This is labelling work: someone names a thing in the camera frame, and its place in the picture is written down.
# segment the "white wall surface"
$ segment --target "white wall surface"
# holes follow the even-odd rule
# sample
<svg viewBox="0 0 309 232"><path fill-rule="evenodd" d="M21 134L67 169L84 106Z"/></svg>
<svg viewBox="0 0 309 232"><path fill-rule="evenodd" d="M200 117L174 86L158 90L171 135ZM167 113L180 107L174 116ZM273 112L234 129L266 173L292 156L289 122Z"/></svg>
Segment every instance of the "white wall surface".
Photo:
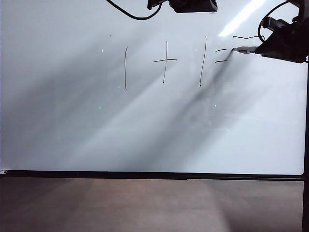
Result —
<svg viewBox="0 0 309 232"><path fill-rule="evenodd" d="M114 1L150 14L146 0ZM232 36L256 35L282 1L217 2L215 14L166 2L135 21L104 0L2 0L1 168L302 174L307 65L230 54L260 44ZM297 14L288 4L273 17ZM163 84L153 61L166 41L177 61Z"/></svg>

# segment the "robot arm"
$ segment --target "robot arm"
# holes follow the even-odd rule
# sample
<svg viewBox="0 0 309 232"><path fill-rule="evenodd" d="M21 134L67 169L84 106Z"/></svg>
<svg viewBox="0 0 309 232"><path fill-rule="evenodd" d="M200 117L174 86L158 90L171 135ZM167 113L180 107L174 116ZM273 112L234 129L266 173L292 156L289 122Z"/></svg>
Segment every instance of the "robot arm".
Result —
<svg viewBox="0 0 309 232"><path fill-rule="evenodd" d="M291 24L282 19L276 20L269 17L275 9L288 2L299 7L299 14ZM259 27L259 30L261 27L271 30L273 32L271 36L264 41L258 32L263 42L259 47L241 47L241 49L235 48L234 51L252 53L253 48L255 48L254 53L263 57L296 63L305 62L309 55L309 0L289 0L278 7L264 17Z"/></svg>

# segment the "gray floor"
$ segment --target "gray floor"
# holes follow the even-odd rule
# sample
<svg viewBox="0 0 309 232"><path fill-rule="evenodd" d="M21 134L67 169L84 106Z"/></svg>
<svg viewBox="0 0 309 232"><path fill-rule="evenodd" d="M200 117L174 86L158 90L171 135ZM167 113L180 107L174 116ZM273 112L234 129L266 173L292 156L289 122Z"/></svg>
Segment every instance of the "gray floor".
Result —
<svg viewBox="0 0 309 232"><path fill-rule="evenodd" d="M301 232L302 182L2 178L1 232Z"/></svg>

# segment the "black cable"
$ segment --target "black cable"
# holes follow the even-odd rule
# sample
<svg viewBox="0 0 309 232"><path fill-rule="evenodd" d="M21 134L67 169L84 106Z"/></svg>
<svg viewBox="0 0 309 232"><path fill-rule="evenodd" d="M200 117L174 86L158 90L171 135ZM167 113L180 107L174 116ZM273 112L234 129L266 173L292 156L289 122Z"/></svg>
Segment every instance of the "black cable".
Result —
<svg viewBox="0 0 309 232"><path fill-rule="evenodd" d="M272 9L270 12L268 12L268 14L262 19L262 21L260 22L259 28L257 29L257 35L260 38L260 40L262 41L262 43L265 42L265 40L262 38L261 36L261 27L262 27L262 22L271 14L273 13L276 9L278 9L279 7L282 7L283 5L289 3L289 1L285 1L281 4L279 4L278 6L276 6L274 9Z"/></svg>
<svg viewBox="0 0 309 232"><path fill-rule="evenodd" d="M160 10L161 10L161 6L162 4L159 5L159 8L150 16L147 17L136 17L134 15L131 15L129 12L125 11L124 9L122 9L120 6L116 5L115 3L113 3L111 0L106 0L109 4L111 4L113 7L115 7L116 9L118 9L119 11L121 11L122 13L124 13L125 15L129 16L130 18L136 19L136 20L147 20L152 18L153 16L155 16Z"/></svg>
<svg viewBox="0 0 309 232"><path fill-rule="evenodd" d="M247 39L251 39L251 38L255 38L255 37L258 37L258 36L257 36L257 35L255 35L255 36L250 36L250 37L242 37L242 36L236 36L236 35L233 35L233 38L240 38L240 39L245 39L245 40L247 40Z"/></svg>

